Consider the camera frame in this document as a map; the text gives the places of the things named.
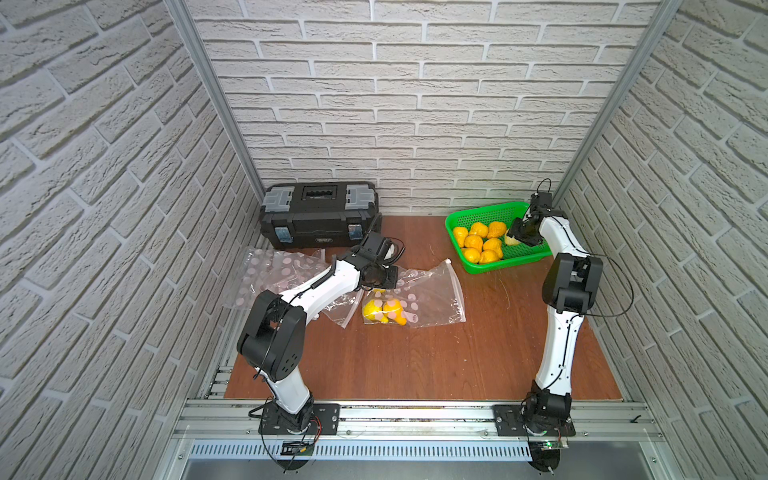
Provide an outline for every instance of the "black toolbox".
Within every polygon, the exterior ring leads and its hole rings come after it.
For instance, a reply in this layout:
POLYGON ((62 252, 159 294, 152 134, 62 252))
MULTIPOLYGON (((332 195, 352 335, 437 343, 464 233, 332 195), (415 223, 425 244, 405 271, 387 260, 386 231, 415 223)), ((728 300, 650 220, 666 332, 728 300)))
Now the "black toolbox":
POLYGON ((261 234, 277 249, 351 247, 379 212, 370 182, 277 184, 261 204, 261 234))

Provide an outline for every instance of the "toolbox lid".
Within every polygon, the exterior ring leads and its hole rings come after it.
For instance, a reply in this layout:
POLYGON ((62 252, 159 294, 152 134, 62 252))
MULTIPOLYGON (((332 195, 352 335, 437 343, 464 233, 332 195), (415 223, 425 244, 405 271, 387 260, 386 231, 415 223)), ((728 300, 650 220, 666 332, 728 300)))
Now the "toolbox lid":
POLYGON ((347 185, 346 186, 346 204, 344 210, 366 209, 368 204, 376 202, 376 193, 370 185, 347 185))
POLYGON ((287 212, 295 187, 272 187, 264 195, 261 206, 265 212, 287 212))

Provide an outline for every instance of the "metal vent grille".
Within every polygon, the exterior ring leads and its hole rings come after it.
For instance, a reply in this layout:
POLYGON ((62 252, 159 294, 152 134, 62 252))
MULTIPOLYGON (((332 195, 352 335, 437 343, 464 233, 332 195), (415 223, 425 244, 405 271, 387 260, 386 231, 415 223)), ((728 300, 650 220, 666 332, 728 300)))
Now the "metal vent grille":
MULTIPOLYGON (((265 439, 275 458, 283 440, 265 439)), ((267 459, 261 440, 195 440, 192 458, 267 459)), ((396 440, 320 440, 313 460, 397 460, 443 462, 528 462, 528 444, 520 441, 416 442, 396 440)))

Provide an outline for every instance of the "gray latch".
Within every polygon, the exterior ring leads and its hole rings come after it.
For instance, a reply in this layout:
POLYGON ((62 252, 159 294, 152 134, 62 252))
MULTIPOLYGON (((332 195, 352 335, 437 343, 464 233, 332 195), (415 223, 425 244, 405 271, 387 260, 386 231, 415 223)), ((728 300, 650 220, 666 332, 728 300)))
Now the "gray latch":
POLYGON ((362 240, 362 225, 359 223, 352 223, 347 225, 346 228, 349 230, 350 240, 362 240))
POLYGON ((264 211, 287 212, 290 210, 290 201, 293 199, 293 189, 295 187, 272 187, 262 200, 261 205, 264 211))
POLYGON ((293 243, 293 237, 290 236, 288 227, 275 227, 275 234, 281 243, 293 243))
POLYGON ((347 185, 344 210, 368 208, 376 200, 376 192, 368 185, 347 185))

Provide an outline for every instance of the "brown wooden surface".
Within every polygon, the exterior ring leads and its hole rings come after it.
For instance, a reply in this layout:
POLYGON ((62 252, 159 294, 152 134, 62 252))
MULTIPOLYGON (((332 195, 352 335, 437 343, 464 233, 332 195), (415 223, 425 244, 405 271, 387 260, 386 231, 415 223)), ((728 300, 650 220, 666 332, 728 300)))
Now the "brown wooden surface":
MULTIPOLYGON (((307 326, 299 369, 317 399, 522 399, 538 371, 547 333, 541 283, 551 257, 470 275, 444 227, 444 217, 385 217, 382 232, 406 244, 398 265, 429 270, 445 258, 464 290, 467 321, 408 328, 365 325, 360 312, 346 329, 321 314, 307 326)), ((329 249, 328 254, 345 249, 329 249)), ((238 356, 225 398, 264 399, 238 356)), ((572 371, 577 400, 620 399, 616 382, 587 322, 579 332, 572 371)))

